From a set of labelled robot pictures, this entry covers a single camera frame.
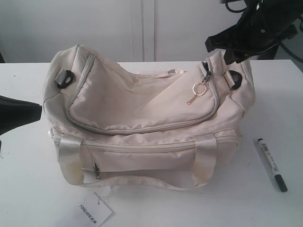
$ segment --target bag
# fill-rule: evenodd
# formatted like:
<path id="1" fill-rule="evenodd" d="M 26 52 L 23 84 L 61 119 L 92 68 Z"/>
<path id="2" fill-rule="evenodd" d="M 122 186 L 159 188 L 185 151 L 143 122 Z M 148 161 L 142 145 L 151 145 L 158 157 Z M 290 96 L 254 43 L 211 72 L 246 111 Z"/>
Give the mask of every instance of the bag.
<path id="1" fill-rule="evenodd" d="M 223 54 L 187 72 L 139 75 L 85 46 L 58 52 L 43 105 L 66 181 L 205 185 L 229 163 L 255 99 L 249 61 L 226 65 Z M 84 182 L 89 173 L 94 182 Z"/>

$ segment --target small chain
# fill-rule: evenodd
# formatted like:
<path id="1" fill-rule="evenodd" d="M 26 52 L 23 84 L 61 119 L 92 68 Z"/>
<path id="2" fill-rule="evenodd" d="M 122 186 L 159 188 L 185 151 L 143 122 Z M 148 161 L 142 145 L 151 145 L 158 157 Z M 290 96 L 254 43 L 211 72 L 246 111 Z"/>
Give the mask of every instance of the small chain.
<path id="1" fill-rule="evenodd" d="M 197 95 L 194 95 L 194 96 L 187 102 L 187 105 L 190 105 L 196 98 L 197 98 Z"/>

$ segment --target paper tag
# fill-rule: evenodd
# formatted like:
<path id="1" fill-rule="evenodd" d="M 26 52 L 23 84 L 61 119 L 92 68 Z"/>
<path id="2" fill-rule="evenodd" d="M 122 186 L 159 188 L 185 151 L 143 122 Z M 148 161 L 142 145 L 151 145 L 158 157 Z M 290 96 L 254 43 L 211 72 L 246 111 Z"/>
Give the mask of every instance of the paper tag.
<path id="1" fill-rule="evenodd" d="M 90 193 L 71 210 L 57 227 L 99 227 L 113 213 L 97 193 Z"/>

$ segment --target marker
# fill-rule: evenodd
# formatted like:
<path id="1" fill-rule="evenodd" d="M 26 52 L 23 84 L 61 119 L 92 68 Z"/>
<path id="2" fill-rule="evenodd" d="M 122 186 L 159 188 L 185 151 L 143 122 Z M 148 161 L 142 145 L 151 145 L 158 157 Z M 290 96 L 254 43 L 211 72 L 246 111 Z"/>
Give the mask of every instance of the marker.
<path id="1" fill-rule="evenodd" d="M 259 143 L 260 147 L 262 148 L 262 150 L 268 160 L 271 172 L 275 176 L 276 183 L 278 184 L 281 192 L 286 192 L 287 191 L 286 184 L 278 170 L 278 167 L 277 167 L 273 157 L 271 156 L 271 153 L 269 152 L 269 150 L 267 148 L 267 145 L 265 144 L 263 139 L 258 139 L 258 143 Z"/>

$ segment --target bag fabric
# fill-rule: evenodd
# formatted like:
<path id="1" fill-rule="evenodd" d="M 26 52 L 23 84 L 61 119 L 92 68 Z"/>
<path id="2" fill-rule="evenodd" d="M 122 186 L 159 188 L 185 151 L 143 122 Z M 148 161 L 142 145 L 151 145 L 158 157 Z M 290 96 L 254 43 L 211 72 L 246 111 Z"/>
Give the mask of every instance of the bag fabric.
<path id="1" fill-rule="evenodd" d="M 82 45 L 58 52 L 43 105 L 66 181 L 205 185 L 232 158 L 255 99 L 249 61 L 226 65 L 223 54 L 189 71 L 141 75 Z"/>

